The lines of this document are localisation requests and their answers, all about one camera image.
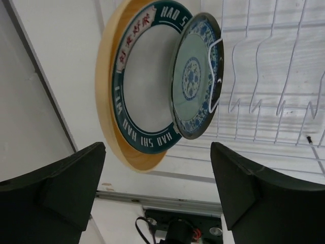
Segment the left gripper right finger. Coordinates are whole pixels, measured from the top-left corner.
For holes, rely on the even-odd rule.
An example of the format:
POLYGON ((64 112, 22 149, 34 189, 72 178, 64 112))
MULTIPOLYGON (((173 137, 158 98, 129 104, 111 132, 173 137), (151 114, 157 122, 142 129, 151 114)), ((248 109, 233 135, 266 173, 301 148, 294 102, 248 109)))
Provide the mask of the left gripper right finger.
POLYGON ((210 148, 222 210, 235 243, 324 243, 324 185, 210 148))

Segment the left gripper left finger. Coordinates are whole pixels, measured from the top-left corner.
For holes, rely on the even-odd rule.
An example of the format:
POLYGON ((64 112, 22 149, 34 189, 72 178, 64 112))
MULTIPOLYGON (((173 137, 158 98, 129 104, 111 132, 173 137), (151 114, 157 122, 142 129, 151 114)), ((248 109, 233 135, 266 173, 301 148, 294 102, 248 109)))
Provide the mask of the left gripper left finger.
POLYGON ((79 243, 106 148, 96 142, 62 160, 1 182, 1 243, 79 243))

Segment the blue floral green plate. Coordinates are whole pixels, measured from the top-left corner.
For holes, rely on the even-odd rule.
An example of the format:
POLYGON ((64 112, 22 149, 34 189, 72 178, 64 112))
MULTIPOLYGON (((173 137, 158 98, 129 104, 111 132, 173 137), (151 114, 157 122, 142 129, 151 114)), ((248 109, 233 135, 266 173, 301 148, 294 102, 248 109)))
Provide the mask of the blue floral green plate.
POLYGON ((224 46, 217 20, 198 13, 185 26, 170 66, 170 111, 182 137, 199 138, 219 104, 224 46))

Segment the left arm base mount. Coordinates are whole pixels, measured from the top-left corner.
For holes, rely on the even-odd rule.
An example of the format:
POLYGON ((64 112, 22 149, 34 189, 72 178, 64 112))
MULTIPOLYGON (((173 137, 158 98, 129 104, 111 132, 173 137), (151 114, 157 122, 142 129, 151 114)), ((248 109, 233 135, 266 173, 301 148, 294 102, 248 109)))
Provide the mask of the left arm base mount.
POLYGON ((148 209, 143 217, 136 218, 135 228, 144 243, 223 243, 220 217, 148 209), (151 240, 138 221, 146 223, 151 240))

